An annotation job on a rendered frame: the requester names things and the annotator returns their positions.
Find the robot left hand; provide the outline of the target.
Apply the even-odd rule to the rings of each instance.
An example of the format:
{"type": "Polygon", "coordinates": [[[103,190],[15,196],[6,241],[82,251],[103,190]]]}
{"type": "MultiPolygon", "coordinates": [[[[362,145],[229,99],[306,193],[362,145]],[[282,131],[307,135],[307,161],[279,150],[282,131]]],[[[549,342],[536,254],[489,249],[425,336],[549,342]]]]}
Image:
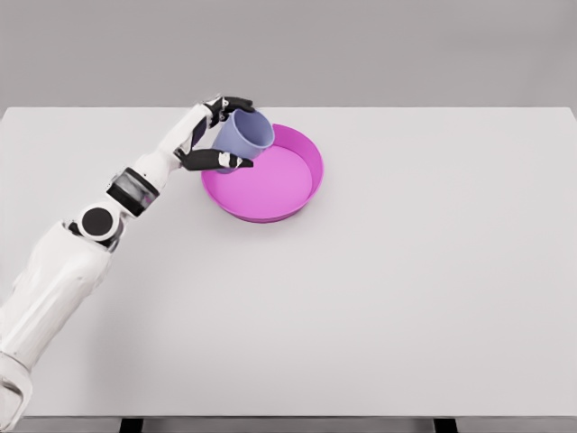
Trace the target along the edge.
{"type": "Polygon", "coordinates": [[[207,130],[226,121],[236,110],[249,114],[255,112],[253,102],[243,97],[217,96],[195,104],[168,132],[161,142],[161,149],[172,153],[189,171],[252,168],[252,160],[229,151],[195,149],[207,130]]]}

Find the lavender blue cup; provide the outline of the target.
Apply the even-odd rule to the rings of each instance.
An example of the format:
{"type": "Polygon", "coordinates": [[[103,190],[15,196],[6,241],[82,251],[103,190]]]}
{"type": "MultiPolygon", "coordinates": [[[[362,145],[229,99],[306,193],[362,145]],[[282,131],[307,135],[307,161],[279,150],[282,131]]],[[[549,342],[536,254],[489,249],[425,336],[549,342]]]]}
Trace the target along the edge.
{"type": "Polygon", "coordinates": [[[251,168],[253,161],[274,142],[275,133],[260,112],[235,110],[223,123],[212,148],[227,154],[220,161],[227,164],[216,172],[228,174],[239,168],[251,168]]]}

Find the magenta round plate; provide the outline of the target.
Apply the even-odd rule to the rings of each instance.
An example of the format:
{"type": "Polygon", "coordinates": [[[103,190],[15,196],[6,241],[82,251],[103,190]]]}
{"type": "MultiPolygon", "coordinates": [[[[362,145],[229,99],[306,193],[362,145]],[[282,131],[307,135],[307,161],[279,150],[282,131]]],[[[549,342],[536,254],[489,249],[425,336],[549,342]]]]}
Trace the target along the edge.
{"type": "Polygon", "coordinates": [[[230,174],[205,171],[206,194],[224,211],[243,221],[278,222],[295,215],[318,192],[325,165],[316,144],[299,130],[273,125],[272,146],[252,168],[230,174]]]}

